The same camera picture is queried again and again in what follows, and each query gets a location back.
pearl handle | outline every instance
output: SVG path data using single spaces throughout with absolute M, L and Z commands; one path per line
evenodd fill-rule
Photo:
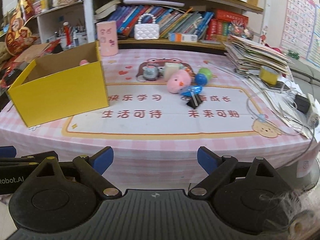
M 156 23 L 156 18 L 155 18 L 155 16 L 154 16 L 153 14 L 151 14 L 151 13 L 145 13 L 145 14 L 143 14 L 143 15 L 141 15 L 141 16 L 139 17 L 139 19 L 138 19 L 138 24 L 141 24 L 141 21 L 142 21 L 143 17 L 145 17 L 145 16 L 151 16 L 151 18 L 152 18 L 152 23 L 153 23 L 153 24 Z

blue ball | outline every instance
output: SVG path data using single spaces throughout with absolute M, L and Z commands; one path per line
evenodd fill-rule
M 207 79 L 207 77 L 205 76 L 205 74 L 198 73 L 198 74 L 195 76 L 195 83 L 196 83 L 198 86 L 205 86 L 205 85 L 208 83 L 208 79 Z

black charger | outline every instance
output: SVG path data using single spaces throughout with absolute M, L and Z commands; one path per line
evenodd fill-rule
M 301 96 L 301 95 L 296 95 L 295 99 L 294 99 L 294 102 L 297 104 L 297 109 L 306 114 L 310 108 L 310 102 L 309 102 L 309 99 L 304 97 L 304 96 Z

power strip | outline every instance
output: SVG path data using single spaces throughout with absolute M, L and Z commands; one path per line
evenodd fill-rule
M 317 127 L 319 124 L 319 112 L 315 106 L 315 99 L 311 94 L 307 94 L 307 99 L 310 102 L 310 107 L 308 112 L 306 113 L 307 117 L 307 125 L 310 127 Z

pink cup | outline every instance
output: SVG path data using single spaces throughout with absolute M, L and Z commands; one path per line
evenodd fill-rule
M 97 34 L 100 41 L 101 56 L 109 57 L 118 54 L 116 21 L 97 23 Z

